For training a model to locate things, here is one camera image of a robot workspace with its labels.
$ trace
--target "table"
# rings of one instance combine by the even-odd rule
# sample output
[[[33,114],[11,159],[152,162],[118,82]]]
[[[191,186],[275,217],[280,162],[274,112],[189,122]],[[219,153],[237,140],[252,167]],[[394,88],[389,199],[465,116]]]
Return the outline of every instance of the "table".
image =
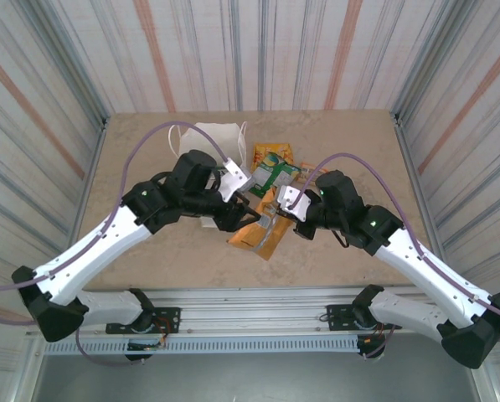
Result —
[[[421,241],[428,245],[394,128],[387,111],[267,111],[173,114],[117,114],[110,119],[85,209],[80,235],[110,212],[121,169],[130,152],[151,128],[171,120],[188,122],[248,121],[248,161],[254,142],[289,142],[295,162],[319,163],[335,152],[351,152],[384,177]],[[171,170],[175,156],[168,131],[153,136],[134,158],[126,191],[153,174]],[[394,208],[384,190],[361,165],[347,159],[331,162],[350,176],[366,204]],[[88,289],[362,286],[409,283],[398,271],[364,251],[343,249],[328,231],[306,241],[288,230],[269,261],[226,244],[231,234],[201,228],[199,219],[181,218],[106,267]]]

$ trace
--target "white bag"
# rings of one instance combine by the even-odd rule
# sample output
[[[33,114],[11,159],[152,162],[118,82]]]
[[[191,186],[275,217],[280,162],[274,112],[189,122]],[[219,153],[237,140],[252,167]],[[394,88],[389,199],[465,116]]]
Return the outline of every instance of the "white bag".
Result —
[[[245,132],[246,126],[248,122],[245,121],[242,123],[242,126],[239,127],[236,123],[230,124],[218,124],[218,123],[196,123],[195,126],[205,131],[209,134],[213,140],[219,145],[224,154],[227,157],[230,157],[233,162],[235,162],[240,167],[246,166],[246,141],[245,141]],[[171,126],[168,133],[168,142],[169,147],[173,152],[173,155],[179,157],[185,152],[190,151],[191,149],[198,149],[199,151],[203,151],[208,153],[211,157],[214,158],[218,166],[222,166],[222,158],[218,154],[218,151],[214,149],[212,144],[195,131],[192,128],[187,129],[187,131],[181,135],[181,128],[177,126],[178,135],[179,135],[179,150],[175,152],[172,144],[172,129],[174,126]]]

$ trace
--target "yellow package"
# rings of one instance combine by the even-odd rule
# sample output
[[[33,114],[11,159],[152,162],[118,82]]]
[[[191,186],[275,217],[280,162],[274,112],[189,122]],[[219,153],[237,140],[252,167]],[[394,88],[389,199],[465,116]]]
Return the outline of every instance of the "yellow package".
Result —
[[[294,157],[292,156],[291,144],[256,143],[253,146],[253,164],[251,165],[251,172],[255,171],[255,169],[259,166],[259,163],[262,162],[268,152],[273,152],[285,159],[285,162],[287,162],[288,164],[294,165]]]
[[[255,209],[260,214],[259,222],[249,224],[236,232],[229,244],[239,249],[255,252],[259,257],[269,260],[292,222],[278,215],[274,200],[276,189],[271,188]]]

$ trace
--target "packaging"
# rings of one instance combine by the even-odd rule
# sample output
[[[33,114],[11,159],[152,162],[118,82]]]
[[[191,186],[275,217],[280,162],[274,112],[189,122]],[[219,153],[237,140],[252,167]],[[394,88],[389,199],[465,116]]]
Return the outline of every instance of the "packaging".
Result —
[[[228,243],[239,249],[255,252],[269,260],[292,222],[277,214],[276,189],[271,188],[255,209],[260,219],[236,232]]]
[[[269,152],[252,174],[255,185],[250,192],[263,197],[272,187],[288,186],[300,174],[300,168],[289,164],[281,156]]]
[[[311,165],[310,163],[302,162],[300,164],[300,174],[296,178],[296,181],[299,183],[305,183],[307,179],[309,178],[309,175],[315,170],[316,166]],[[322,168],[318,171],[318,173],[315,175],[313,180],[311,181],[311,184],[314,186],[315,185],[315,180],[319,178],[319,176],[323,175],[324,173],[328,173],[329,170]]]
[[[276,155],[282,157],[285,162],[294,165],[294,157],[292,156],[291,144],[280,144],[280,143],[271,143],[271,144],[261,144],[256,143],[253,146],[253,163],[251,165],[251,172],[254,172],[265,156],[273,152]]]

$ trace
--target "floor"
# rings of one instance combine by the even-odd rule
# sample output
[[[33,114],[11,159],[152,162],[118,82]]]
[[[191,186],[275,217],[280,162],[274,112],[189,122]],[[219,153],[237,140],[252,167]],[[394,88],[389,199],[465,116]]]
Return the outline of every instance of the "floor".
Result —
[[[426,244],[424,227],[410,186],[399,144],[387,111],[288,111],[130,114],[111,118],[102,148],[82,234],[106,217],[115,202],[122,165],[139,139],[170,120],[190,122],[248,121],[249,160],[255,142],[289,142],[295,163],[317,164],[335,152],[351,152],[371,163],[394,191]],[[153,136],[134,158],[126,189],[153,174],[171,170],[167,131]],[[357,163],[340,160],[366,204],[394,211],[378,182]],[[128,250],[89,284],[90,289],[201,287],[362,286],[408,283],[398,271],[357,249],[342,249],[332,234],[319,231],[314,241],[289,229],[269,261],[225,242],[230,234],[203,229],[198,219],[182,218]]]
[[[440,345],[397,334],[384,356],[355,353],[153,356],[106,368],[81,356],[47,357],[33,402],[476,402],[471,371]]]

